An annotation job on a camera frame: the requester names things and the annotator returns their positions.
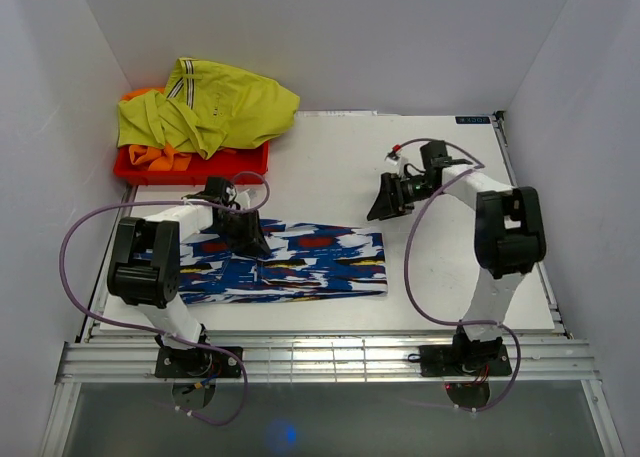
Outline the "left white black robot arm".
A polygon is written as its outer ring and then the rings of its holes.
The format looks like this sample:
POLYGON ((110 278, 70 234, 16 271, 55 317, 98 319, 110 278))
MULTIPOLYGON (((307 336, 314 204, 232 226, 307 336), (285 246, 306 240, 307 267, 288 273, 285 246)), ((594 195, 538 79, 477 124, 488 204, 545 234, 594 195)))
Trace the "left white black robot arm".
POLYGON ((179 297, 180 244, 213 230, 229 250, 261 258, 271 250, 260 226, 259 212, 249 202, 238 201, 234 183, 210 177, 204 189, 147 218, 124 217, 116 229, 107 276, 110 294, 136 308, 158 329, 156 338, 169 362, 189 376, 208 375, 214 368, 214 352, 205 327, 187 310, 179 297))

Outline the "blue white red patterned trousers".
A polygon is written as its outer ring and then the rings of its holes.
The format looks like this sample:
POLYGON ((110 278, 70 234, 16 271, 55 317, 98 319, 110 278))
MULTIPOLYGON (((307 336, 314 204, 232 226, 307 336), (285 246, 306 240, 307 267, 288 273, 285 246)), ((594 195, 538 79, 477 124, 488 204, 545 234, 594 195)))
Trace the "blue white red patterned trousers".
POLYGON ((281 303, 387 293, 382 233, 375 228, 263 219, 271 254, 230 251, 212 230, 180 247, 178 293, 187 305, 281 303))

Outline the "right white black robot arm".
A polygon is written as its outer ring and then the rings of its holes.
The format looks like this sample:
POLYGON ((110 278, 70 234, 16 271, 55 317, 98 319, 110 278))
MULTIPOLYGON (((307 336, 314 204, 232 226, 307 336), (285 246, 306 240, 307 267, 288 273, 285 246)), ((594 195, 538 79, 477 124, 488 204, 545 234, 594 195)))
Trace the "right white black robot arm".
POLYGON ((396 171, 380 177, 379 193, 367 214, 384 221, 410 214, 416 203, 429 207, 449 195, 475 213, 473 249, 479 274, 469 307, 450 327, 445 345, 423 345, 410 361, 424 377, 511 376, 504 319, 516 290, 547 251, 538 192, 502 184, 484 174, 484 164, 443 140, 419 138, 422 166, 402 157, 397 144, 387 158, 396 171))

